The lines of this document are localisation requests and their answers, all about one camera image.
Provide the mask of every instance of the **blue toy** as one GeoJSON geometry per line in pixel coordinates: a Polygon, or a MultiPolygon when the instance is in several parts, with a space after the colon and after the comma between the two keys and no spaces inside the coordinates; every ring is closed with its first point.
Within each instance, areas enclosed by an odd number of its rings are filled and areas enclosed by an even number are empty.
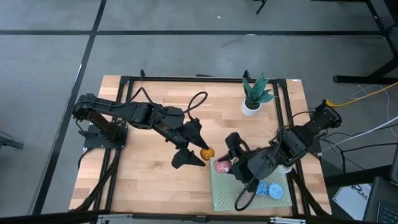
{"type": "Polygon", "coordinates": [[[258,196],[265,196],[268,194],[268,185],[265,181],[260,180],[259,185],[257,186],[256,194],[258,196]]]}
{"type": "Polygon", "coordinates": [[[271,196],[273,199],[281,199],[284,196],[284,189],[281,185],[276,183],[272,183],[269,185],[268,192],[269,196],[271,196]]]}

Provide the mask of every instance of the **wooden table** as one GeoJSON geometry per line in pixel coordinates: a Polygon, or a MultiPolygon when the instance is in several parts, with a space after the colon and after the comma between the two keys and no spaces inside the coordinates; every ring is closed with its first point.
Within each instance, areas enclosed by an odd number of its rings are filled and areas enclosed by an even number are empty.
{"type": "MultiPolygon", "coordinates": [[[[115,100],[120,76],[106,75],[103,78],[98,97],[115,100]]],[[[293,114],[307,111],[307,103],[300,80],[287,80],[290,104],[293,114]]],[[[203,125],[201,135],[209,146],[215,149],[215,157],[224,155],[228,148],[225,137],[237,131],[250,148],[264,147],[276,135],[278,128],[275,101],[262,105],[260,112],[253,117],[242,114],[244,98],[241,83],[203,83],[203,82],[134,82],[133,92],[143,86],[152,100],[163,105],[187,107],[191,97],[199,91],[207,91],[208,99],[192,111],[193,117],[200,118],[203,125]]],[[[282,90],[279,90],[284,112],[282,90]]],[[[140,94],[134,101],[147,101],[140,94]]],[[[304,124],[308,114],[295,117],[295,124],[304,124]]],[[[247,209],[243,212],[215,212],[211,204],[209,166],[184,165],[179,169],[171,166],[176,153],[175,146],[153,130],[129,127],[126,147],[122,150],[113,196],[112,212],[131,213],[176,213],[207,215],[261,215],[291,216],[291,207],[247,209]]],[[[200,149],[193,144],[189,147],[200,155],[200,149]]],[[[79,206],[93,190],[100,176],[104,149],[87,154],[80,166],[70,208],[79,206]]],[[[315,200],[330,212],[330,204],[323,180],[319,160],[307,154],[302,159],[305,183],[315,200]]],[[[104,208],[104,198],[108,186],[103,191],[100,208],[104,208]]],[[[303,213],[302,199],[296,186],[298,209],[303,213]]]]}

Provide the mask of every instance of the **pegboard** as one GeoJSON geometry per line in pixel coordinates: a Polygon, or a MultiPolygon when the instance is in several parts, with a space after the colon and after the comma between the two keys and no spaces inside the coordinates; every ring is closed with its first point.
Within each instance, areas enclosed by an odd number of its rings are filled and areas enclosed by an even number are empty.
{"type": "MultiPolygon", "coordinates": [[[[219,174],[213,168],[211,159],[210,177],[211,177],[211,196],[213,198],[213,209],[216,212],[234,210],[234,203],[239,193],[244,188],[242,182],[235,179],[234,175],[219,174]]],[[[286,181],[286,174],[280,173],[276,169],[270,176],[264,179],[267,184],[277,183],[284,189],[284,197],[279,200],[272,199],[269,195],[257,196],[247,209],[254,208],[274,208],[274,207],[290,207],[292,200],[290,199],[289,187],[286,181]]]]}

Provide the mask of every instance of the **green plant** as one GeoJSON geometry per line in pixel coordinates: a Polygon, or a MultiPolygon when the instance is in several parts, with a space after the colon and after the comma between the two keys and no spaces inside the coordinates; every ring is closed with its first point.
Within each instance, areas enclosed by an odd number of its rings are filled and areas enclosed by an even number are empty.
{"type": "Polygon", "coordinates": [[[248,79],[246,77],[242,77],[242,82],[244,93],[246,94],[246,100],[248,101],[250,108],[257,108],[260,103],[267,103],[275,98],[274,95],[269,94],[271,90],[264,90],[268,83],[264,73],[261,73],[253,87],[249,85],[248,79]]]}

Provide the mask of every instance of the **gray floor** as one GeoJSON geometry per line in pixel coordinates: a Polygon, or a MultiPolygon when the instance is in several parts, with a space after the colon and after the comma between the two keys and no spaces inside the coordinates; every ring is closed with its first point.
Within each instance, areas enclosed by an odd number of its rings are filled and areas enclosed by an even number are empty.
{"type": "MultiPolygon", "coordinates": [[[[100,0],[0,1],[0,29],[91,30],[100,0]]],[[[376,30],[367,7],[358,2],[268,0],[260,15],[258,2],[108,1],[100,30],[376,30]]],[[[384,22],[386,9],[376,5],[384,22]]],[[[0,36],[0,129],[25,142],[17,151],[0,151],[0,217],[25,215],[34,197],[88,36],[0,36]]],[[[359,90],[334,84],[333,75],[368,75],[392,58],[388,45],[374,37],[269,37],[230,35],[97,36],[80,93],[97,93],[103,75],[300,78],[308,107],[328,98],[340,103],[359,90]]],[[[398,89],[389,93],[390,118],[398,111],[398,89]]],[[[387,121],[387,97],[380,93],[339,108],[342,126],[333,131],[356,133],[387,121]]],[[[344,139],[334,136],[332,141],[344,139]]],[[[394,142],[387,129],[342,144],[343,149],[394,142]]],[[[68,209],[83,138],[71,122],[44,212],[68,209]]],[[[391,163],[394,147],[374,147],[347,154],[363,168],[391,163]]],[[[341,167],[332,150],[323,158],[341,167]]],[[[358,170],[348,164],[348,171],[358,170]]]]}

